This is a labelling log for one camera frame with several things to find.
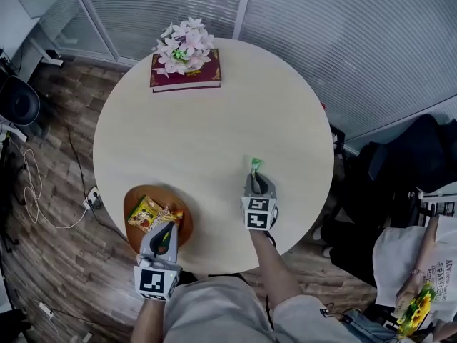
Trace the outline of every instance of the wrist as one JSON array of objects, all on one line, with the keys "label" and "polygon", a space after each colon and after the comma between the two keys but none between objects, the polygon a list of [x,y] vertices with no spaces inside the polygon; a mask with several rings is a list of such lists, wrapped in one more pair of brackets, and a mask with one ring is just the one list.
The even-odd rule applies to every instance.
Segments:
[{"label": "wrist", "polygon": [[267,237],[265,235],[265,232],[262,231],[262,230],[253,230],[253,229],[249,229],[249,234],[251,235],[251,238],[264,238],[264,237]]},{"label": "wrist", "polygon": [[164,300],[144,299],[144,306],[146,309],[163,309],[165,302]]},{"label": "wrist", "polygon": [[409,272],[409,275],[412,277],[417,276],[424,278],[426,273],[420,268],[414,268]]}]

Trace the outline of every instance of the hand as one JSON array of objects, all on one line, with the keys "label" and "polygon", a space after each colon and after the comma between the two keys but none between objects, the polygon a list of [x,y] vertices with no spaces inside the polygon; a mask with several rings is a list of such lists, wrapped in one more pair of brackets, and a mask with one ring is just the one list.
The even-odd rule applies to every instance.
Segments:
[{"label": "hand", "polygon": [[422,284],[423,278],[420,274],[410,274],[405,283],[403,283],[403,286],[397,292],[397,305],[406,294],[412,294],[413,296],[416,296],[422,289]]}]

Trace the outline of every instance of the snack bag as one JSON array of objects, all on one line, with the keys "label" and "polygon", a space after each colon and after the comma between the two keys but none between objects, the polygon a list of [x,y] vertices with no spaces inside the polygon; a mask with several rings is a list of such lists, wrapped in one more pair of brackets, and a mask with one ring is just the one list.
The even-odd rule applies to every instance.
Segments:
[{"label": "snack bag", "polygon": [[162,210],[162,207],[148,196],[143,196],[130,214],[128,223],[139,227],[144,232],[148,232],[159,212]]},{"label": "snack bag", "polygon": [[143,196],[138,206],[132,211],[128,223],[139,227],[144,232],[149,232],[154,227],[168,221],[176,222],[179,227],[183,215],[182,211],[170,212],[168,206],[163,209],[148,196]]}]

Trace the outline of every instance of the white shirt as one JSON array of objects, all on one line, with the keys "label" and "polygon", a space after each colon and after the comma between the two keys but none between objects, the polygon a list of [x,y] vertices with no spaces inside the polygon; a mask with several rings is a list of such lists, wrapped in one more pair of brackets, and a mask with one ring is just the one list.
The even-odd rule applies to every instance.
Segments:
[{"label": "white shirt", "polygon": [[357,343],[317,298],[292,297],[273,313],[274,332],[255,292],[237,277],[211,277],[178,286],[165,305],[165,343]]},{"label": "white shirt", "polygon": [[[373,270],[378,296],[376,303],[394,307],[396,293],[413,269],[425,227],[387,228],[373,250]],[[452,322],[457,313],[457,218],[440,216],[436,244],[426,261],[426,281],[436,291],[433,320]]]}]

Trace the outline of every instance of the wire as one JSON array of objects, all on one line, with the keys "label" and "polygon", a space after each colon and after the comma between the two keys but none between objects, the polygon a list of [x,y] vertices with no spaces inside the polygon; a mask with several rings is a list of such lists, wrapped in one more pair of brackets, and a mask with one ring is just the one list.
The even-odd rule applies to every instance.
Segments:
[{"label": "wire", "polygon": [[22,69],[22,54],[24,52],[24,44],[21,44],[21,61],[19,62],[19,68],[17,69],[17,74],[19,75],[21,73]]},{"label": "wire", "polygon": [[53,327],[54,330],[56,331],[56,333],[57,333],[57,335],[59,336],[59,338],[62,339],[61,336],[60,336],[60,334],[59,334],[59,331],[58,331],[57,328],[56,328],[56,326],[55,326],[54,323],[51,321],[51,317],[49,317],[49,322],[51,323],[52,327]]},{"label": "wire", "polygon": [[272,245],[276,248],[276,240],[271,236],[270,232],[264,232],[265,235],[270,239]]},{"label": "wire", "polygon": [[[18,292],[17,292],[18,289],[16,288],[16,286],[14,286],[14,284],[10,281],[10,279],[8,279],[8,278],[5,277],[5,274],[3,274],[3,276],[4,276],[4,280],[7,281],[8,284],[10,284],[11,287],[13,288],[13,290],[16,292],[16,295],[19,296],[19,294],[18,294]],[[34,299],[34,298],[31,297],[31,296],[27,296],[27,298],[30,299],[30,300],[32,300],[32,301],[35,301],[38,305],[41,304],[41,302],[40,302],[39,300]],[[116,327],[115,325],[112,325],[112,324],[102,324],[102,323],[94,322],[93,320],[84,319],[83,317],[78,317],[78,316],[76,316],[76,315],[69,314],[68,312],[62,311],[62,310],[60,310],[60,309],[54,309],[53,307],[50,307],[50,306],[48,306],[47,304],[44,304],[44,305],[46,305],[46,307],[47,307],[48,309],[50,309],[52,312],[58,312],[59,314],[66,315],[66,316],[68,316],[68,317],[72,317],[72,318],[74,318],[74,319],[81,320],[81,321],[86,322],[86,323],[89,323],[89,324],[95,324],[95,325],[99,325],[100,327],[108,327],[108,328],[112,328],[112,329],[117,329],[117,330],[119,330],[120,332],[125,332],[125,330],[120,329],[120,328]]]},{"label": "wire", "polygon": [[[39,216],[41,215],[41,217],[43,217],[53,228],[55,229],[71,229],[72,227],[75,227],[84,217],[84,215],[86,214],[87,212],[87,209],[84,210],[82,216],[79,218],[78,221],[76,221],[74,224],[72,224],[71,226],[56,226],[54,225],[52,222],[50,222],[46,216],[44,216],[43,212],[41,212],[40,210],[40,206],[39,206],[39,203],[38,203],[38,200],[40,199],[41,197],[41,193],[43,191],[43,180],[41,179],[41,175],[40,175],[40,169],[38,168],[38,164],[36,163],[36,159],[35,159],[35,154],[34,152],[31,150],[31,149],[27,149],[25,152],[22,152],[22,150],[19,148],[19,146],[16,145],[16,143],[10,138],[9,141],[19,150],[19,152],[21,153],[22,157],[24,158],[24,163],[26,165],[26,169],[27,169],[27,172],[29,173],[29,186],[26,186],[24,187],[24,202],[25,202],[25,207],[26,207],[26,211],[27,211],[27,214],[29,214],[29,217],[30,217],[30,220],[36,224],[38,222],[38,218]],[[31,172],[30,172],[30,167],[29,167],[29,162],[27,161],[27,158],[26,158],[26,155],[27,153],[30,151],[30,154],[32,155],[33,159],[34,159],[34,162],[35,162],[35,167],[36,167],[36,173],[38,174],[38,178],[40,180],[40,191],[39,193],[37,194],[36,193],[36,190],[35,190],[35,186],[34,186],[34,183],[32,182],[31,180]],[[28,204],[27,204],[27,197],[26,197],[26,193],[27,191],[29,191],[29,193],[31,193],[32,197],[33,197],[33,200],[35,202],[35,206],[36,206],[36,216],[33,218],[32,215],[30,214],[30,211],[29,211],[29,208],[28,208]]]},{"label": "wire", "polygon": [[[78,153],[76,152],[75,148],[74,148],[74,145],[73,145],[73,142],[71,140],[71,132],[70,132],[70,128],[69,128],[69,125],[62,119],[62,113],[59,111],[59,109],[57,108],[57,105],[55,105],[55,103],[52,103],[52,102],[49,102],[51,105],[53,105],[53,108],[56,110],[57,114],[60,116],[60,120],[61,122],[63,123],[63,125],[65,126],[65,129],[66,129],[66,133],[68,135],[68,138],[69,138],[69,143],[70,143],[70,147],[71,147],[71,150],[73,151],[73,154],[74,154],[74,157],[76,159],[76,163],[78,164],[78,168],[79,168],[79,173],[81,175],[81,184],[82,184],[82,187],[83,187],[83,195],[84,195],[84,199],[87,199],[87,193],[86,193],[86,182],[84,181],[84,173],[83,173],[83,169],[82,169],[82,166],[81,166],[81,162],[79,161],[79,156],[78,156]],[[113,232],[116,232],[125,242],[126,242],[126,237],[121,234],[118,230],[112,228],[112,227],[109,227],[105,224],[103,224],[99,218],[97,217],[97,215],[95,214],[95,209],[100,209],[100,207],[94,207],[92,202],[90,200],[87,201],[87,204],[89,205],[91,211],[92,211],[92,214],[94,215],[94,218],[95,220],[97,221],[97,223],[102,226],[102,227],[105,227],[107,229],[110,229],[111,231]]]},{"label": "wire", "polygon": [[329,302],[328,304],[326,304],[326,308],[327,308],[329,314],[331,314],[331,312],[332,312],[334,307],[335,307],[335,303],[334,302]]}]

